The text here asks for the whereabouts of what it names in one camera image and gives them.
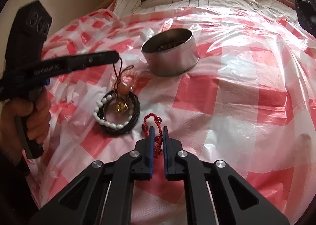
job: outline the bracelet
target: bracelet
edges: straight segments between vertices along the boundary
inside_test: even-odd
[[[129,117],[128,121],[123,124],[114,124],[106,120],[106,111],[112,100],[115,100],[114,90],[107,93],[101,101],[97,102],[97,107],[94,109],[93,116],[101,125],[102,129],[113,136],[118,136],[129,132],[136,125],[140,114],[140,103],[137,96],[129,92],[130,102],[128,103]]]
[[[146,138],[148,138],[147,119],[150,118],[151,116],[154,117],[154,122],[157,125],[158,130],[159,130],[159,135],[155,137],[155,145],[154,145],[154,157],[158,157],[158,156],[162,155],[162,149],[161,149],[161,146],[162,146],[162,130],[161,130],[161,126],[160,126],[160,124],[162,122],[162,119],[159,116],[157,116],[155,113],[150,113],[150,114],[146,115],[144,117],[144,121],[143,121],[143,125],[142,125],[142,131],[144,132]]]

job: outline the finger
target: finger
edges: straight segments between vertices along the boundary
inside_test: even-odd
[[[14,98],[3,107],[3,112],[9,117],[28,116],[33,111],[33,103],[21,98]]]
[[[49,123],[41,124],[39,126],[36,126],[33,129],[29,129],[27,131],[27,136],[30,140],[33,140],[33,139],[36,139],[36,138],[46,134],[48,129],[49,129]]]
[[[35,107],[36,107],[37,111],[42,110],[44,107],[46,107],[48,105],[49,102],[50,102],[50,100],[48,98],[47,89],[43,88],[41,94],[39,95],[39,97],[36,100]]]
[[[46,140],[46,138],[47,138],[47,136],[48,136],[48,132],[49,132],[49,130],[47,130],[47,132],[46,132],[45,134],[43,134],[43,135],[37,137],[37,138],[35,139],[36,142],[37,142],[38,144],[42,144],[42,143]]]
[[[29,116],[29,118],[26,122],[27,127],[29,129],[32,129],[32,128],[35,128],[36,126],[40,125],[41,123],[43,123],[43,121],[47,117],[47,115],[48,114],[50,115],[50,113],[49,113],[50,108],[51,108],[51,102],[48,102],[47,105],[42,110],[33,112]]]

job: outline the red and white checkered plastic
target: red and white checkered plastic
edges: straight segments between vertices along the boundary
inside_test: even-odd
[[[201,56],[191,71],[153,76],[140,47],[170,28],[193,31]],[[115,82],[111,65],[53,78],[44,155],[29,163],[39,207],[94,160],[110,162],[142,139],[142,118],[162,118],[172,138],[200,159],[223,159],[294,224],[316,193],[316,41],[278,17],[227,8],[178,8],[119,19],[99,10],[45,43],[43,58],[116,50],[134,65],[140,120],[113,138],[95,124],[95,102]],[[136,182],[133,224],[185,224],[182,182],[167,182],[162,157],[150,182]]]

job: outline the human hand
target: human hand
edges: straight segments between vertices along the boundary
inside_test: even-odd
[[[0,149],[15,166],[19,164],[23,150],[15,125],[15,116],[30,115],[26,123],[27,136],[41,144],[48,136],[50,107],[51,101],[46,89],[41,92],[35,107],[33,103],[21,98],[14,98],[3,106],[0,119]]]

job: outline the red string charm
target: red string charm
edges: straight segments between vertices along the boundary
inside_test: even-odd
[[[162,146],[162,130],[161,130],[161,126],[160,126],[160,124],[162,122],[162,119],[159,116],[157,116],[156,114],[154,114],[154,113],[150,113],[150,114],[146,115],[144,117],[142,130],[143,130],[144,134],[146,135],[146,138],[148,138],[147,119],[150,118],[151,116],[154,117],[154,122],[157,125],[158,130],[159,130],[159,135],[155,137],[155,144],[154,144],[154,157],[158,157],[158,156],[160,156],[162,154],[162,149],[161,149],[161,146]]]

